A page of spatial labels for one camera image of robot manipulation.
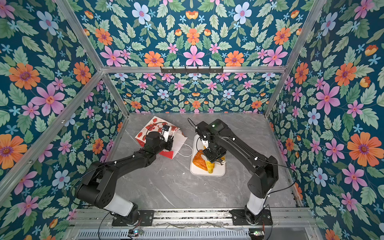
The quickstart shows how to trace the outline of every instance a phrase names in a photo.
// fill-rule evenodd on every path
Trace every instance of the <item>floral wallpaper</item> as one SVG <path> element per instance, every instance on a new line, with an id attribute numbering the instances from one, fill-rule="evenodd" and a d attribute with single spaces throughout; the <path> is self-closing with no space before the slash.
<path id="1" fill-rule="evenodd" d="M 383 7 L 326 5 L 268 116 L 327 240 L 384 239 Z"/>
<path id="2" fill-rule="evenodd" d="M 75 199 L 74 184 L 92 162 L 108 161 L 123 120 L 100 81 L 3 203 L 0 239 L 62 239 L 85 204 Z M 1 143 L 11 137 L 1 134 Z"/>
<path id="3" fill-rule="evenodd" d="M 0 39 L 1 179 L 94 68 L 52 1 L 0 0 Z"/>

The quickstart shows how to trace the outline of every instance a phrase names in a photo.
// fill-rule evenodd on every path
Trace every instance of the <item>aluminum frame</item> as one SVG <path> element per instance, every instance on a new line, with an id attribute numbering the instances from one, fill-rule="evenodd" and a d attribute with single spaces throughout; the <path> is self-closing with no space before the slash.
<path id="1" fill-rule="evenodd" d="M 302 27 L 302 31 L 296 41 L 295 46 L 292 49 L 292 52 L 287 60 L 286 65 L 286 71 L 283 73 L 283 75 L 280 77 L 279 82 L 277 83 L 275 90 L 272 93 L 272 96 L 269 100 L 268 108 L 266 109 L 264 116 L 267 118 L 269 113 L 271 112 L 273 105 L 276 103 L 277 98 L 279 97 L 280 92 L 282 91 L 284 87 L 284 82 L 288 79 L 292 68 L 299 57 L 299 54 L 301 52 L 301 49 L 304 47 L 305 42 L 307 41 L 307 38 L 310 34 L 310 32 L 313 29 L 313 26 L 318 19 L 318 17 L 321 14 L 321 10 L 323 9 L 324 4 L 327 2 L 327 0 L 315 0 L 315 2 L 312 5 L 312 8 L 307 16 L 307 19 L 305 20 L 305 23 Z"/>

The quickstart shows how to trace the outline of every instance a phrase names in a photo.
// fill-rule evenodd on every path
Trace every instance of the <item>floor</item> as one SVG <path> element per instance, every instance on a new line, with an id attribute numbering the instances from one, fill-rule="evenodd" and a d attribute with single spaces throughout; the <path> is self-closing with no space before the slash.
<path id="1" fill-rule="evenodd" d="M 131 155 L 140 148 L 135 135 L 149 122 L 152 114 L 131 114 L 120 144 L 114 154 L 114 160 Z M 194 128 L 188 123 L 191 118 L 196 124 L 200 121 L 211 123 L 220 118 L 232 131 L 256 151 L 269 157 L 278 158 L 280 154 L 274 143 L 268 123 L 261 114 L 161 114 L 156 116 L 181 128 L 188 137 L 186 144 L 192 145 Z M 190 155 L 191 149 L 183 146 L 183 155 Z M 118 180 L 116 193 L 135 202 L 139 208 L 207 208 L 207 207 L 244 207 L 250 191 L 247 182 L 251 175 L 246 168 L 227 152 L 226 173 L 222 177 L 193 175 L 190 157 L 177 154 L 174 159 L 158 155 L 149 167 L 138 169 Z M 274 190 L 289 185 L 285 169 L 279 168 L 279 180 Z M 273 194 L 267 199 L 271 207 L 295 207 L 291 189 Z"/>

